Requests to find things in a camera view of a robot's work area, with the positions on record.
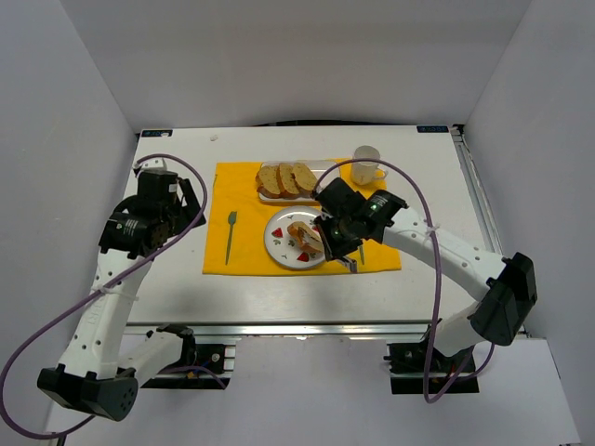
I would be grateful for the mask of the metal tongs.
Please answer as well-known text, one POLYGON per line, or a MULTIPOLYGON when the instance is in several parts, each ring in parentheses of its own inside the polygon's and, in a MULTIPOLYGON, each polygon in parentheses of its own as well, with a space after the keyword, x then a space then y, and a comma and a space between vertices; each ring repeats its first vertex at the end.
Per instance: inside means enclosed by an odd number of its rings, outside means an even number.
MULTIPOLYGON (((343 256, 342 258, 340 258, 338 260, 333 260, 333 261, 336 261, 342 267, 346 268, 349 271, 349 273, 356 273, 358 271, 357 261, 354 260, 353 258, 351 258, 350 254, 357 251, 358 246, 361 245, 362 243, 356 238, 349 237, 345 234, 343 234, 343 236, 346 239, 346 253, 347 254, 345 256, 343 256)), ((303 253, 305 253, 308 256, 309 260, 320 260, 320 261, 325 261, 325 262, 331 262, 331 261, 327 261, 325 259, 324 252, 318 253, 318 254, 309 254, 306 252, 303 252, 303 253)))

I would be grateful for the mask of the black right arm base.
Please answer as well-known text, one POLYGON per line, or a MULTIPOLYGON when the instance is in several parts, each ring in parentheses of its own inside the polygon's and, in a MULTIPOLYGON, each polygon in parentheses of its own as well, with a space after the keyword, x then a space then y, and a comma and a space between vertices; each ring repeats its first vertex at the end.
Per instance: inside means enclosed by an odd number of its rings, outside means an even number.
MULTIPOLYGON (((383 358, 390 372, 390 390, 392 395, 423 395, 424 365, 427 342, 388 344, 388 354, 383 358)), ((445 357, 436 349, 432 352, 428 392, 431 397, 446 386, 464 362, 466 350, 453 357, 445 357)), ((478 394, 478 379, 472 374, 476 371, 474 359, 469 359, 453 384, 446 389, 446 394, 478 394)))

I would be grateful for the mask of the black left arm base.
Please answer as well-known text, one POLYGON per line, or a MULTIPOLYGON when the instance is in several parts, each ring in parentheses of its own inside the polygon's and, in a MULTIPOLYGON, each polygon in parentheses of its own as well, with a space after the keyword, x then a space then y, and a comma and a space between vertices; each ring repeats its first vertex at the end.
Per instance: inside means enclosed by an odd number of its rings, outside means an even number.
POLYGON ((235 345, 198 344, 193 368, 173 374, 159 374, 143 385, 147 389, 223 390, 234 369, 235 345))

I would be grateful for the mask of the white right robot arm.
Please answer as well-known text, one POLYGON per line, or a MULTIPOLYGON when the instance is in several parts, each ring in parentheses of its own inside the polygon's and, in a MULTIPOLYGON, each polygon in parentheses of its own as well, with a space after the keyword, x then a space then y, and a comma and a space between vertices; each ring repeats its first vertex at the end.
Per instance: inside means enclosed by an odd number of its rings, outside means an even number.
POLYGON ((522 253, 504 257, 431 227, 386 190, 365 198, 336 178, 312 197, 324 212, 315 226, 326 260, 346 261, 363 242, 374 241, 415 257, 473 298, 473 304, 437 324, 432 345, 445 357, 483 341, 510 345, 536 304, 534 263, 522 253))

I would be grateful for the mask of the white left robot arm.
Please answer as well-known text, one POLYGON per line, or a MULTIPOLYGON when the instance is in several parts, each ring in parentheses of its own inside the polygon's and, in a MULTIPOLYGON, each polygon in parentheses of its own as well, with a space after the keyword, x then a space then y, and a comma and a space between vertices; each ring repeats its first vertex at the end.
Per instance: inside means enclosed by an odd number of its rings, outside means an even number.
POLYGON ((195 364, 191 328, 165 324, 148 341, 121 355, 126 324, 151 256, 187 228, 205 223, 187 178, 162 169, 139 173, 136 194, 114 208, 99 239, 93 288, 73 338, 54 368, 43 369, 37 386, 60 406, 121 421, 139 389, 169 367, 195 364))

